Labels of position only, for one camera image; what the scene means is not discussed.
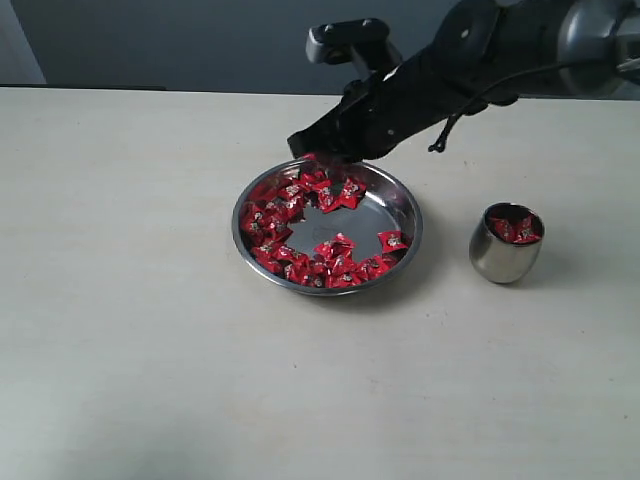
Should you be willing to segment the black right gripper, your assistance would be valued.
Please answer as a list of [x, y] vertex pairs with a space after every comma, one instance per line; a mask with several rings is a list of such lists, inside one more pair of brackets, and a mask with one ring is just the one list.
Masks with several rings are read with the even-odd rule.
[[324, 155], [326, 173], [350, 172], [443, 122], [432, 145], [442, 152], [453, 125], [490, 105], [555, 94], [560, 1], [461, 1], [433, 40], [392, 72], [351, 82], [319, 122], [287, 138], [294, 158]]

